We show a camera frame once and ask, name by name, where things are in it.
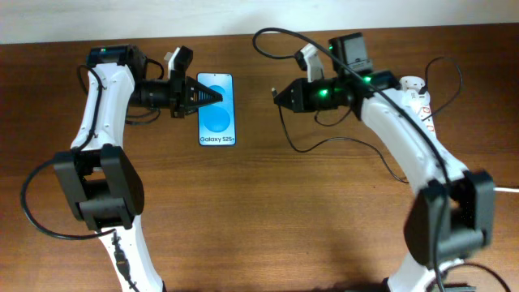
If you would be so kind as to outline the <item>blue screen smartphone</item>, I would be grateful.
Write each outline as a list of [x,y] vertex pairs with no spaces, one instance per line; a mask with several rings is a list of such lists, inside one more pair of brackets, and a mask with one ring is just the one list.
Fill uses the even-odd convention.
[[234,78],[230,73],[200,72],[197,80],[222,95],[223,100],[199,109],[199,144],[230,147],[237,142],[234,112]]

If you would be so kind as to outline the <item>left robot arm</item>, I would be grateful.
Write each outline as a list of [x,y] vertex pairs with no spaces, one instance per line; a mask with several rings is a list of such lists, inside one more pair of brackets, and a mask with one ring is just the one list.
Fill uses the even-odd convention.
[[193,52],[178,47],[165,56],[168,71],[147,79],[148,58],[134,45],[90,50],[88,99],[68,152],[55,156],[54,170],[74,217],[101,241],[124,291],[163,291],[144,239],[144,186],[123,149],[131,106],[167,109],[185,118],[222,101],[220,93],[187,76]]

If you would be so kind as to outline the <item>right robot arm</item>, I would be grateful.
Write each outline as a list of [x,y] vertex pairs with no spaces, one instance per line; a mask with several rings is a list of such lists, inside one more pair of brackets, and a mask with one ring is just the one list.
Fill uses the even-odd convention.
[[308,41],[293,59],[306,76],[273,97],[280,110],[311,113],[347,107],[384,143],[415,199],[404,226],[408,249],[382,291],[445,290],[445,275],[491,244],[495,184],[473,172],[431,130],[430,95],[418,77],[375,71],[361,33]]

